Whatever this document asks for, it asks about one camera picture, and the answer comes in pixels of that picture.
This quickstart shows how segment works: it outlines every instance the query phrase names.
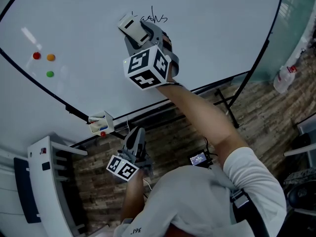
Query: red magnet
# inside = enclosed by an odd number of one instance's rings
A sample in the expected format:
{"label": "red magnet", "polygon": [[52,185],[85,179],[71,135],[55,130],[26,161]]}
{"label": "red magnet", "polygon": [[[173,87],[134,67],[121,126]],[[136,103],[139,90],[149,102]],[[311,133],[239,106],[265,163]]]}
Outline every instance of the red magnet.
{"label": "red magnet", "polygon": [[40,59],[40,53],[39,53],[39,52],[35,52],[35,53],[33,54],[33,58],[34,58],[35,60]]}

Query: whiteboard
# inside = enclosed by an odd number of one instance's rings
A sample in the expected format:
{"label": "whiteboard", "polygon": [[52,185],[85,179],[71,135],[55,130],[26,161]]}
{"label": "whiteboard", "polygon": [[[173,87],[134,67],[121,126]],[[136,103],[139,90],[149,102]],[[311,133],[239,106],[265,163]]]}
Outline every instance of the whiteboard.
{"label": "whiteboard", "polygon": [[[124,77],[117,22],[153,20],[180,59],[189,90],[246,71],[269,34],[279,0],[16,0],[0,22],[0,47],[36,81],[77,108],[114,118],[163,100]],[[39,51],[40,60],[32,54]],[[54,62],[46,60],[53,53]],[[47,71],[54,77],[48,78]]]}

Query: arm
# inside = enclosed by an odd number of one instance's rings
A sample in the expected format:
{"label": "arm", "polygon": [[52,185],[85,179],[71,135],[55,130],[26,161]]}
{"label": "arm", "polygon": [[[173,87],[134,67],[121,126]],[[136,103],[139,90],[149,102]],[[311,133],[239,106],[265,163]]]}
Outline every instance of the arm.
{"label": "arm", "polygon": [[144,209],[143,171],[140,169],[127,183],[120,221],[136,216]]}
{"label": "arm", "polygon": [[247,147],[227,117],[214,105],[178,85],[157,89],[169,98],[215,148],[221,166],[235,149]]}

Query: person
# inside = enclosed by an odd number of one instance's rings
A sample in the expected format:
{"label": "person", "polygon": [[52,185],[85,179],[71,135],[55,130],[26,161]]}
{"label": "person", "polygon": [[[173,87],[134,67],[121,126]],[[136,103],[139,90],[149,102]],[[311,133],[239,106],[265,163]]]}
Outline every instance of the person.
{"label": "person", "polygon": [[[169,38],[163,38],[171,45]],[[213,145],[224,173],[238,189],[248,193],[269,236],[277,236],[286,216],[283,190],[227,117],[180,85],[157,89]],[[139,170],[127,183],[121,225],[115,229],[114,237],[254,236],[247,221],[236,222],[230,190],[218,182],[210,169],[179,167],[161,177],[146,204],[143,193],[143,172]]]}

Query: black strap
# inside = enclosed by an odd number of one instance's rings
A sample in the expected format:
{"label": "black strap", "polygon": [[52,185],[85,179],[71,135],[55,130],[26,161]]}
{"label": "black strap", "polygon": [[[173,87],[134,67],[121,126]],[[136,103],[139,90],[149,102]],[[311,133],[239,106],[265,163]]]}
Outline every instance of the black strap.
{"label": "black strap", "polygon": [[246,192],[243,191],[243,195],[248,198],[249,201],[247,203],[239,208],[233,203],[233,211],[237,223],[247,220],[255,237],[269,237],[268,230],[257,207]]}

